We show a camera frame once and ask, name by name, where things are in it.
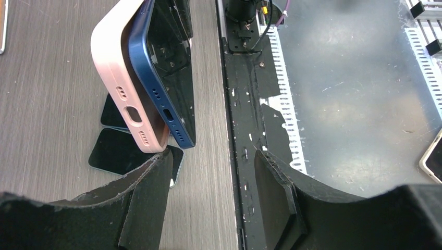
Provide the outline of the teal phone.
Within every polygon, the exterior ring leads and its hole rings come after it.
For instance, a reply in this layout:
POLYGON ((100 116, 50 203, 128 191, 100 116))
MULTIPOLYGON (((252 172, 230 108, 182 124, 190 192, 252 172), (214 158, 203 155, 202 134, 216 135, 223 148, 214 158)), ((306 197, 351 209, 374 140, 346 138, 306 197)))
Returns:
POLYGON ((101 125, 113 128, 119 131, 129 132, 129 129, 116 107, 111 95, 108 93, 104 103, 103 111, 100 118, 101 125))

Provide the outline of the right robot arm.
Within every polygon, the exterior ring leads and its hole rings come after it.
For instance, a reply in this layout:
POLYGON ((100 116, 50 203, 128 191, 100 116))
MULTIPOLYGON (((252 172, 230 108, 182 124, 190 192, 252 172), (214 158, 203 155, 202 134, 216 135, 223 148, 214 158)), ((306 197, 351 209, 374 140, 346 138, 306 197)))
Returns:
MULTIPOLYGON (((259 1, 228 1, 222 6, 226 18, 226 27, 233 33, 227 36, 229 45, 240 42, 243 51, 254 51, 261 43, 271 27, 269 23, 261 35, 255 35, 249 28, 255 21, 255 14, 259 1)), ((154 8, 165 15, 165 23, 170 25, 179 39, 189 40, 193 37, 192 21, 189 1, 154 1, 154 8)))

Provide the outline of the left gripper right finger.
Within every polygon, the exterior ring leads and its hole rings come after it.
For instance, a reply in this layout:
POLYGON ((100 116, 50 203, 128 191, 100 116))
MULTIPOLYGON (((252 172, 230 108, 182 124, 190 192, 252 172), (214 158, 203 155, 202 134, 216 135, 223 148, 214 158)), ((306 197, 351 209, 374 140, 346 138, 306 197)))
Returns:
POLYGON ((268 151, 255 154, 267 249, 441 249, 441 186, 369 198, 337 190, 268 151))

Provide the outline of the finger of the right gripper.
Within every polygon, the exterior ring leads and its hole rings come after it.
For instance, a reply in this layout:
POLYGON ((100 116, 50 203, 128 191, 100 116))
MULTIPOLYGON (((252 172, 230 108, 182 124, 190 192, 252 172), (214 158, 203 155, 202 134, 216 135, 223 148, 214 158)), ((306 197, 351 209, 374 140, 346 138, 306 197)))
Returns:
POLYGON ((159 35, 172 35, 181 41, 193 37, 190 1, 159 0, 154 3, 155 24, 159 35))

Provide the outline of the dark blue phone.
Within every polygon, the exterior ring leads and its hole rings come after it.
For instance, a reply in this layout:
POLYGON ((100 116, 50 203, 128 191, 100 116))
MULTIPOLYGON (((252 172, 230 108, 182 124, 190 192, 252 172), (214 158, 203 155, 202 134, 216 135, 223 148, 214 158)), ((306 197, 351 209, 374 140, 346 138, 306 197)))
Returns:
POLYGON ((196 145, 191 43, 159 35, 154 1, 135 14, 128 51, 141 84, 182 149, 196 145))

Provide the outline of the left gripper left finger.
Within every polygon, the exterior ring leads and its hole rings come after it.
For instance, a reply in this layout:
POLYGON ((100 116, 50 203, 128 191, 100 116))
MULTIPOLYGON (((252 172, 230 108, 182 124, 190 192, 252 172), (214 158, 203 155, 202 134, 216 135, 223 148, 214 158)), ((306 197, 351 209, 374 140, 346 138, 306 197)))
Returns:
POLYGON ((158 249, 173 161, 167 149, 70 201, 1 193, 1 249, 158 249))

